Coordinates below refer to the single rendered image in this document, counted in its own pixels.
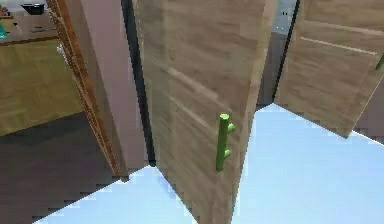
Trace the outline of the wooden kitchen cabinet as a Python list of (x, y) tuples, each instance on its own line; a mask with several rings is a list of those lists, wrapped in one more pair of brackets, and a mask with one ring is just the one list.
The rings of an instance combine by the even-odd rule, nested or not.
[(83, 111), (49, 16), (0, 18), (0, 136)]

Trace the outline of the black bowl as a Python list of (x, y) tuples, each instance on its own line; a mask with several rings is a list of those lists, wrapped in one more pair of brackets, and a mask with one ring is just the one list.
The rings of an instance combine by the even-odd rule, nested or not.
[(26, 3), (26, 4), (21, 4), (21, 7), (29, 15), (42, 15), (45, 11), (44, 3)]

